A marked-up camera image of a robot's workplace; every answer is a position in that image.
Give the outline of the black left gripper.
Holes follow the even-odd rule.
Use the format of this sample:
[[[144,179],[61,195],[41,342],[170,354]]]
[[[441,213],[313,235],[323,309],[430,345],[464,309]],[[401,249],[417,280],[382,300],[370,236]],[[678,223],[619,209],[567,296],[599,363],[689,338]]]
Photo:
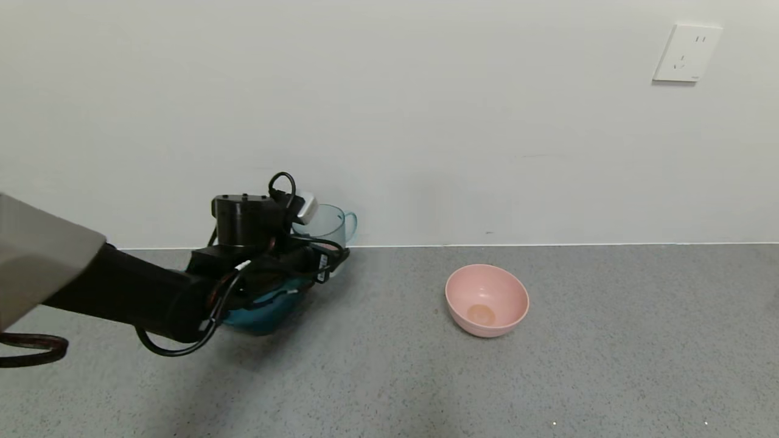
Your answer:
[[[291,278],[320,281],[329,269],[339,273],[351,254],[350,248],[320,242],[297,242],[280,255],[282,271]]]

